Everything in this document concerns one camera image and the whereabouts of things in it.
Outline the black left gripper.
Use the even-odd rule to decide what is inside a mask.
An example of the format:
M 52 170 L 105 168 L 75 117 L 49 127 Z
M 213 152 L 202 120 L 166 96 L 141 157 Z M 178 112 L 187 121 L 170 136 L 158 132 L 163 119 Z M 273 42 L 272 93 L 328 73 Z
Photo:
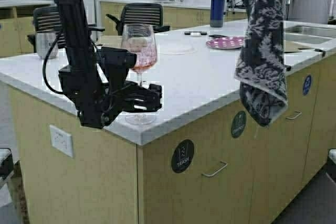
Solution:
M 130 69 L 136 64 L 136 54 L 121 48 L 101 48 L 103 66 L 109 78 L 107 107 L 101 112 L 103 126 L 110 125 L 121 112 L 156 112 L 162 108 L 162 87 L 150 84 L 148 88 L 127 81 Z

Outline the robot base right corner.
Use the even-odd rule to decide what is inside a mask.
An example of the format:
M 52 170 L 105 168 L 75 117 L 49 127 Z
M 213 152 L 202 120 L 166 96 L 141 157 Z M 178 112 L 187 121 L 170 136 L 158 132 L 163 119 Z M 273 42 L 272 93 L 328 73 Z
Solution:
M 330 149 L 328 153 L 327 163 L 326 163 L 326 173 L 328 176 L 336 182 L 336 164 L 335 164 L 335 153 L 336 149 Z

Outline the robot base left corner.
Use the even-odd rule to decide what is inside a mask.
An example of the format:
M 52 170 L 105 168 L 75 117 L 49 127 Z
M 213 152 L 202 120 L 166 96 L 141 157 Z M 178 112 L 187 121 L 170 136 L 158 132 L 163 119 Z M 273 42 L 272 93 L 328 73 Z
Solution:
M 1 188 L 11 179 L 13 174 L 14 162 L 12 151 L 10 148 L 1 148 Z

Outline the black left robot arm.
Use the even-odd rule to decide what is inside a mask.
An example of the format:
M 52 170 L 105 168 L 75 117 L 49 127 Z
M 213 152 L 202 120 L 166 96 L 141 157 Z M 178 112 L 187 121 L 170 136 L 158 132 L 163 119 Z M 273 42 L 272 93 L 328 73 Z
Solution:
M 54 0 L 61 27 L 55 40 L 65 38 L 68 64 L 59 69 L 60 95 L 77 110 L 81 126 L 102 129 L 122 112 L 153 113 L 162 108 L 162 87 L 148 88 L 128 81 L 140 54 L 129 49 L 95 50 L 83 0 Z

